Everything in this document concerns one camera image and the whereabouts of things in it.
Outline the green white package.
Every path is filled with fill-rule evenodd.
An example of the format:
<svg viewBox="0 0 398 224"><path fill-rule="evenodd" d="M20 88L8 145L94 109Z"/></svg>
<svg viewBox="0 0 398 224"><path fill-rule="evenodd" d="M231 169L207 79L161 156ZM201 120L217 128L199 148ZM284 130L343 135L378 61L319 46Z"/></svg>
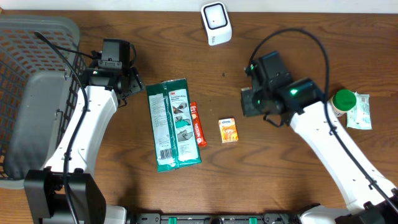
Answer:
<svg viewBox="0 0 398 224"><path fill-rule="evenodd" d="M158 172L201 163L190 111L187 80L147 86Z"/></svg>

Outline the orange small box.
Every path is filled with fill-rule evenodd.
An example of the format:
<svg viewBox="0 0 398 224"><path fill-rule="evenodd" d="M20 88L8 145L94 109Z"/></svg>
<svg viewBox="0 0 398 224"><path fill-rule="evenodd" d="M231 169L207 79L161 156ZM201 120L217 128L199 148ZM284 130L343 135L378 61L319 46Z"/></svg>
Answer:
<svg viewBox="0 0 398 224"><path fill-rule="evenodd" d="M236 122L234 118L225 118L218 121L221 134L221 142L236 142L239 140Z"/></svg>

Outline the green lid jar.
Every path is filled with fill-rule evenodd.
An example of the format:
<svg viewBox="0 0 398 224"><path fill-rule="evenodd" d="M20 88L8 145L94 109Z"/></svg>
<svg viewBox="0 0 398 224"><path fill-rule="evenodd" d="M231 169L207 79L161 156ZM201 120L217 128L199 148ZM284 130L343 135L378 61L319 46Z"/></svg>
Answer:
<svg viewBox="0 0 398 224"><path fill-rule="evenodd" d="M337 91L336 94L329 99L329 102L335 116L340 117L356 106L356 96L352 91L342 89Z"/></svg>

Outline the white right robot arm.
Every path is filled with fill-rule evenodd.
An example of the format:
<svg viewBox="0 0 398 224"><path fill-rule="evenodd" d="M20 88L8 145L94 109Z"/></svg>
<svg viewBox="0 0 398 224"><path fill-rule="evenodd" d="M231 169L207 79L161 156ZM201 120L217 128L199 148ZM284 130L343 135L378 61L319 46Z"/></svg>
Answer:
<svg viewBox="0 0 398 224"><path fill-rule="evenodd" d="M397 188L366 158L309 78L294 81L278 52L249 63L252 85L241 90L245 116L279 115L315 152L332 176L345 209L312 205L298 223L397 223Z"/></svg>

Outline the red stick sachet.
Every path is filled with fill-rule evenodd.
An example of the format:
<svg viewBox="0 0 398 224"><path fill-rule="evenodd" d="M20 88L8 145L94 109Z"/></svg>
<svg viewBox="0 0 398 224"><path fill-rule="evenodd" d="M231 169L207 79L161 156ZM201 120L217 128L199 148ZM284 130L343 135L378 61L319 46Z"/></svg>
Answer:
<svg viewBox="0 0 398 224"><path fill-rule="evenodd" d="M195 137L197 140L197 144L199 147L206 147L207 143L203 134L200 118L198 115L198 110L197 110L197 103L196 102L191 102L190 103L190 110L191 110L191 115L193 118L193 128L195 132Z"/></svg>

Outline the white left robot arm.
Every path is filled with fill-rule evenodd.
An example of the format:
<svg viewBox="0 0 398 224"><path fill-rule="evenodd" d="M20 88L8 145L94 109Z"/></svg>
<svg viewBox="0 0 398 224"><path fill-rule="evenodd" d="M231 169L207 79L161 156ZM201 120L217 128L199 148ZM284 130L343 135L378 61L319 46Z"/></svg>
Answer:
<svg viewBox="0 0 398 224"><path fill-rule="evenodd" d="M68 128L44 167L24 180L34 223L130 223L126 208L106 203L93 175L113 114L145 88L135 54L126 40L104 39L88 68L72 73L78 96Z"/></svg>

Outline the mint green snack packet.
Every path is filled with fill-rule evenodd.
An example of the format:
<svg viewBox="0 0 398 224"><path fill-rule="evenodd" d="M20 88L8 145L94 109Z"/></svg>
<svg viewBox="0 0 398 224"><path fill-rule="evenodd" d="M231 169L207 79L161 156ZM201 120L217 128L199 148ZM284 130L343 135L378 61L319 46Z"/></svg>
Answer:
<svg viewBox="0 0 398 224"><path fill-rule="evenodd" d="M372 129L369 95L354 93L355 106L347 112L347 128L369 130Z"/></svg>

